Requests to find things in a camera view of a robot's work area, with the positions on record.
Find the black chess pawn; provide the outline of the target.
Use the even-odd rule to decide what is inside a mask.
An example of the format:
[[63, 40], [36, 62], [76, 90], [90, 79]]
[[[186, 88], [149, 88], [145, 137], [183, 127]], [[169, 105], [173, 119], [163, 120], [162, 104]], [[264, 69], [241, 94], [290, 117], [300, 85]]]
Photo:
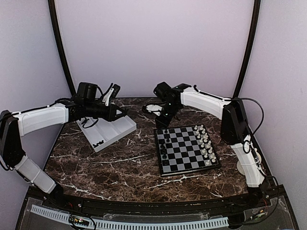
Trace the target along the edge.
[[165, 143], [161, 144], [160, 147], [161, 147], [162, 149], [165, 149], [165, 148], [166, 148]]

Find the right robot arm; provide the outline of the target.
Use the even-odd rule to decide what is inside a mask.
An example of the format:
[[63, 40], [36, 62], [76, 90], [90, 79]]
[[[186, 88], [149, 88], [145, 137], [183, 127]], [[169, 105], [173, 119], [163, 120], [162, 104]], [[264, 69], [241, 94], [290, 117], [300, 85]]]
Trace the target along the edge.
[[242, 98], [215, 96], [185, 83], [172, 88], [166, 82], [158, 84], [154, 94], [162, 103], [146, 105], [145, 109], [156, 115], [158, 128], [168, 127], [172, 118], [184, 106], [194, 107], [219, 118], [222, 121], [221, 138], [234, 150], [245, 173], [249, 192], [245, 196], [245, 204], [255, 208], [263, 201], [269, 177], [262, 170], [260, 150], [249, 127]]

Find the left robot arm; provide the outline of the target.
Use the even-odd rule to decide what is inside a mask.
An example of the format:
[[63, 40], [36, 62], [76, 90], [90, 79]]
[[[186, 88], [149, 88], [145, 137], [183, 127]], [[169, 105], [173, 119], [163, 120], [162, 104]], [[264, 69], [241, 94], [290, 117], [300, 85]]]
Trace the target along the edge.
[[0, 114], [1, 167], [5, 171], [17, 171], [29, 183], [48, 194], [50, 203], [57, 209], [65, 208], [68, 199], [60, 192], [61, 185], [27, 155], [23, 138], [86, 117], [114, 122], [127, 114], [126, 110], [111, 102], [119, 91], [117, 84], [111, 84], [103, 92], [96, 84], [81, 82], [70, 98], [62, 97], [51, 104], [18, 112], [3, 110]]

